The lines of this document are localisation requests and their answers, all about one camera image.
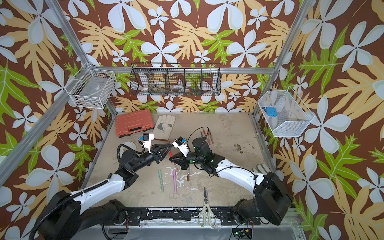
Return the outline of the clear red-capped pen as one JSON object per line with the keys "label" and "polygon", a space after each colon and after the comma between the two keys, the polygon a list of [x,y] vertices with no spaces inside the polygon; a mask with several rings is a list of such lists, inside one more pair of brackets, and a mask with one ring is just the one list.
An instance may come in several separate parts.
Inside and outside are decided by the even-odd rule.
{"label": "clear red-capped pen", "polygon": [[211,145],[210,130],[209,130],[209,128],[207,128],[206,140],[207,140],[208,144]]}

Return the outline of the brown gold pen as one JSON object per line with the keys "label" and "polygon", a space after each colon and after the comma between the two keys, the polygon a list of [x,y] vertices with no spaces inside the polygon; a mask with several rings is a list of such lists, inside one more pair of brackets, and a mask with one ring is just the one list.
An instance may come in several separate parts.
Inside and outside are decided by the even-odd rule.
{"label": "brown gold pen", "polygon": [[213,139],[211,131],[209,131],[209,136],[210,136],[211,144],[214,145],[214,139]]}

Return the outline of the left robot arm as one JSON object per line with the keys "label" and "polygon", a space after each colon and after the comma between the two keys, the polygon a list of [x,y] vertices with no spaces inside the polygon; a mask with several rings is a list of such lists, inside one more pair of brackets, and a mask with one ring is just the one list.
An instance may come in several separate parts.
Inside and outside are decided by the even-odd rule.
{"label": "left robot arm", "polygon": [[111,201],[100,207],[95,205],[132,186],[139,177],[138,170],[164,160],[173,146],[155,144],[148,152],[138,152],[124,144],[118,147],[125,148],[123,153],[117,152],[118,169],[105,180],[88,188],[71,193],[56,193],[37,218],[30,231],[30,240],[35,239],[36,235],[46,240],[70,240],[83,229],[114,221],[125,210],[122,203]]}

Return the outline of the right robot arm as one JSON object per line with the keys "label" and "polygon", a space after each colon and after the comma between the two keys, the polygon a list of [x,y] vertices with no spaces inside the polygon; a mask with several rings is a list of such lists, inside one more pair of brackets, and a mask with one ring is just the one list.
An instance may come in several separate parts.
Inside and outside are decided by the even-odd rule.
{"label": "right robot arm", "polygon": [[251,200],[241,199],[234,206],[233,218],[237,224],[281,224],[293,203],[293,197],[276,174],[255,173],[235,165],[213,153],[205,138],[194,139],[191,149],[182,137],[176,139],[173,146],[179,149],[179,153],[170,157],[170,161],[182,170],[187,170],[190,165],[198,165],[210,177],[229,180],[253,195]]}

